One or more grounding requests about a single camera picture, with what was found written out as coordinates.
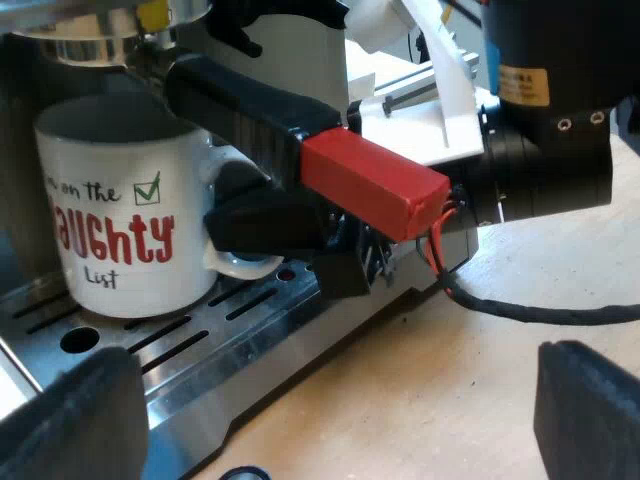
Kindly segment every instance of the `wooden table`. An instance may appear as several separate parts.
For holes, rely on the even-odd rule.
[[[530,305],[640,302],[640,159],[617,137],[611,206],[480,230],[474,293]],[[578,339],[640,375],[640,322],[524,325],[438,293],[374,322],[229,439],[198,476],[274,480],[545,478],[532,428],[537,348]]]

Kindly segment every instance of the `green checkmark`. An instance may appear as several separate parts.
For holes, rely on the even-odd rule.
[[[145,193],[145,191],[142,190],[137,185],[133,189],[138,193],[138,195],[140,195],[142,198],[144,198],[148,202],[149,200],[151,200],[151,197],[153,197],[154,193],[156,193],[156,190],[158,189],[159,186],[160,186],[160,171],[158,171],[158,173],[156,174],[156,178],[154,178],[153,182],[151,182],[151,187],[149,187],[148,193]]]

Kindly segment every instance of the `label on motor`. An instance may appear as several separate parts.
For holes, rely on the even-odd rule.
[[[544,68],[517,68],[500,65],[498,96],[525,107],[548,107],[549,78]]]

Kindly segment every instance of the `white plastic part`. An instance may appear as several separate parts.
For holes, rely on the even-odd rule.
[[[347,81],[349,103],[372,97],[376,88],[376,71],[369,60],[370,55],[356,42],[346,40]]]
[[[442,24],[437,0],[402,0],[424,32],[433,62],[440,105],[444,116],[445,141],[453,160],[484,151],[480,122],[469,67]]]
[[[348,35],[374,53],[409,33],[415,22],[400,0],[360,0],[344,23]]]
[[[402,0],[402,3],[424,33],[439,99],[395,110],[387,117],[382,111],[382,102],[387,93],[383,95],[381,91],[376,91],[376,96],[382,98],[365,101],[360,107],[363,136],[423,165],[482,153],[484,146],[471,72],[462,52],[442,24],[442,7],[437,0]],[[397,38],[398,22],[404,22],[398,15],[394,17],[396,10],[389,1],[360,0],[357,8],[361,10],[354,10],[351,20],[359,30],[348,33],[365,50],[369,51],[371,45],[379,48],[385,46],[382,45],[382,39],[394,37],[393,41]],[[384,23],[382,10],[386,12],[388,24]],[[367,25],[373,32],[364,31],[364,12],[369,12],[371,16]],[[388,34],[380,33],[387,29]],[[380,41],[375,43],[370,37]]]

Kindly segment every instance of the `black handle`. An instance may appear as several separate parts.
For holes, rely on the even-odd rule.
[[[179,58],[165,80],[172,112],[230,143],[279,188],[299,178],[300,144],[339,126],[340,112],[229,70],[204,55]]]

